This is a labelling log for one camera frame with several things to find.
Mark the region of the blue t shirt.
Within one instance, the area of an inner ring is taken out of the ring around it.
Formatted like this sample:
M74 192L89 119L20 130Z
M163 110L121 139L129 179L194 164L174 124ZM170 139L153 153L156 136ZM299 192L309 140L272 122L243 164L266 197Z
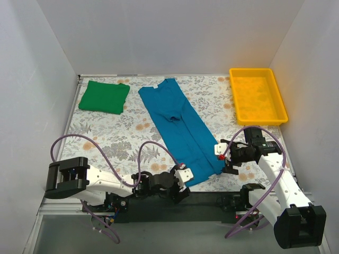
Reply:
M138 93L167 149L191 169L193 180L187 186L222 173L224 162L214 153L216 139L174 78L163 80L156 88L143 87Z

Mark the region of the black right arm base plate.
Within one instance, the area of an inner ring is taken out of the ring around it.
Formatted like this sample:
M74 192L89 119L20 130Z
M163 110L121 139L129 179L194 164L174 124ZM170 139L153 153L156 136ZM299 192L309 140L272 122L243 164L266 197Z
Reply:
M252 206L247 204L239 194L222 194L216 200L216 205L224 212L245 212Z

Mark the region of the aluminium frame rail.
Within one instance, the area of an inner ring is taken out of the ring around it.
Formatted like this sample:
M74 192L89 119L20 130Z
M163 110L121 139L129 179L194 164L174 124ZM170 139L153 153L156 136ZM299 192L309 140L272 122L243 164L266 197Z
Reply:
M57 208L44 212L31 253L285 253L271 226L225 239L235 215L224 212L218 198L177 205L159 197L132 200L113 225L119 244L94 230L89 215L68 207L58 214Z

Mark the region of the yellow plastic bin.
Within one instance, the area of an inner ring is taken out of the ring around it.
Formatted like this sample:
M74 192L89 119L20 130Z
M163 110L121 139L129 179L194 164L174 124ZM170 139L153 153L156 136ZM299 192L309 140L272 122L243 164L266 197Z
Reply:
M239 125L279 126L288 116L270 68L231 68L229 81Z

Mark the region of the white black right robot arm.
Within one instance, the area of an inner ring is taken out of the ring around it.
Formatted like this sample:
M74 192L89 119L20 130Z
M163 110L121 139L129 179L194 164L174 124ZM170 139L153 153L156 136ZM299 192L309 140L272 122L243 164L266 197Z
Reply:
M286 168L287 154L278 138L272 134L271 141L267 141L263 132L265 129L260 126L245 126L234 135L243 133L244 143L231 138L221 140L214 146L218 160L225 163L224 173L235 174L234 166L255 162L271 184L268 189L262 184L242 186L239 202L247 212L226 233L225 238L231 238L266 219L273 226L274 237L282 249L320 246L326 212L304 194Z

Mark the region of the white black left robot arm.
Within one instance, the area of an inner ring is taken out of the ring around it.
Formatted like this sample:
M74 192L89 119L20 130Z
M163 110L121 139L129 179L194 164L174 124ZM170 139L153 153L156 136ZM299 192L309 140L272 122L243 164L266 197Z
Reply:
M112 172L89 165L87 158L76 157L49 165L44 197L77 198L106 212L113 204L111 196L127 199L162 194L178 203L188 196L186 184L193 179L191 169L184 164L157 175L143 171L116 177Z

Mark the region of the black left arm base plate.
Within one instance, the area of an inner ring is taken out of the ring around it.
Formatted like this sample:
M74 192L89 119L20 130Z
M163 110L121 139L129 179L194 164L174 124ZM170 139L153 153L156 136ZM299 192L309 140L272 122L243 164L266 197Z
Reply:
M92 206L85 202L85 205L93 213L125 213L129 208L129 199L114 194L106 194L103 204Z

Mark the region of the floral patterned table mat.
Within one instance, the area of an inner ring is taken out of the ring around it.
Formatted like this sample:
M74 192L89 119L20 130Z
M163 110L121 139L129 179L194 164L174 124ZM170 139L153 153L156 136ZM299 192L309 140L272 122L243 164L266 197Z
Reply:
M216 140L244 141L237 124L228 76L177 76L176 82ZM121 175L139 170L159 174L169 171L177 161L146 110L138 91L155 87L162 76L83 77L75 102L79 103L88 82L123 83L130 91L120 115L83 111L74 106L68 123L68 137L62 142L59 160L83 156L98 169Z

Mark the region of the green folded t shirt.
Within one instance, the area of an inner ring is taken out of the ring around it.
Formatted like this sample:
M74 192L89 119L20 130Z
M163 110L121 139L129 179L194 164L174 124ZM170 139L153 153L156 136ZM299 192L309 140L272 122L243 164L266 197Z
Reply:
M90 80L78 108L83 111L120 115L129 91L130 86L122 83L106 84Z

